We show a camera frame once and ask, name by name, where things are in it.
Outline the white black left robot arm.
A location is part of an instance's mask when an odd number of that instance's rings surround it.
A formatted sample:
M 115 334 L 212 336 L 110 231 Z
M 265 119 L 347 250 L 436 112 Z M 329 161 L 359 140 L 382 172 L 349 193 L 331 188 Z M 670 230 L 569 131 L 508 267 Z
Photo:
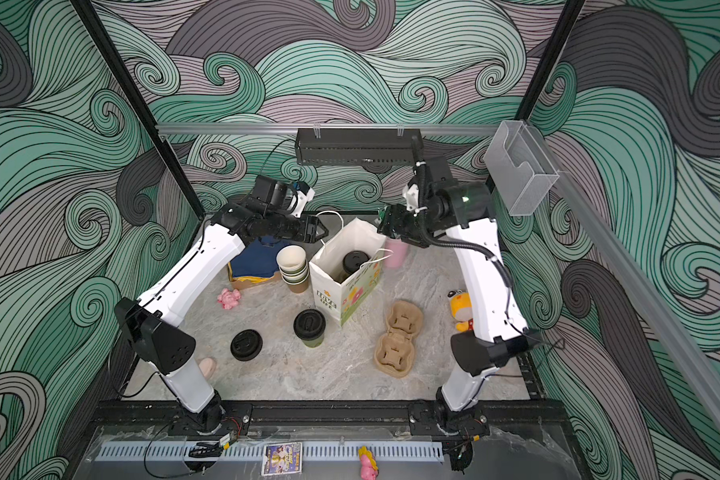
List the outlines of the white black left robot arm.
M 181 327 L 186 313 L 216 273 L 254 240 L 270 236 L 315 243 L 326 238 L 319 218 L 304 211 L 314 197 L 304 181 L 257 176 L 249 194 L 228 200 L 213 214 L 199 240 L 161 280 L 114 308 L 127 343 L 159 374 L 201 435 L 220 428 L 224 409 L 195 357 L 195 339 Z

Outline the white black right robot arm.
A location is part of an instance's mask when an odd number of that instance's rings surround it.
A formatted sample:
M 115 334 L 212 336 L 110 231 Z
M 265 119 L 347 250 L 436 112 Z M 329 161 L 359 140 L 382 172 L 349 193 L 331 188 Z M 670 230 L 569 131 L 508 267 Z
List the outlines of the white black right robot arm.
M 471 329 L 452 336 L 454 370 L 436 394 L 440 426 L 475 407 L 482 387 L 512 358 L 540 345 L 523 318 L 499 248 L 492 190 L 484 181 L 458 182 L 442 159 L 416 160 L 403 204 L 380 214 L 379 233 L 418 247 L 455 251 L 472 311 Z

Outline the green white paper cup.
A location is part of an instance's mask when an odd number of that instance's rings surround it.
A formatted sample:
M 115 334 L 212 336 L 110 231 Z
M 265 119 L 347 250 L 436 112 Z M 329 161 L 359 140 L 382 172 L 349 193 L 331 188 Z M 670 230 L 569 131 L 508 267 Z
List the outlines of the green white paper cup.
M 308 348 L 316 348 L 322 344 L 323 340 L 324 336 L 320 335 L 312 339 L 303 339 L 302 342 Z

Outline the white green paper takeout bag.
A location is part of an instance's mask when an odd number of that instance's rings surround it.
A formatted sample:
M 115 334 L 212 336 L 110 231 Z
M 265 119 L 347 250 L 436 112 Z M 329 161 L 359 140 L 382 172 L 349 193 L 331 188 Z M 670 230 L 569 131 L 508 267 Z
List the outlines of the white green paper takeout bag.
M 383 262 L 391 255 L 377 227 L 355 218 L 309 262 L 316 308 L 339 325 L 346 323 L 378 285 Z

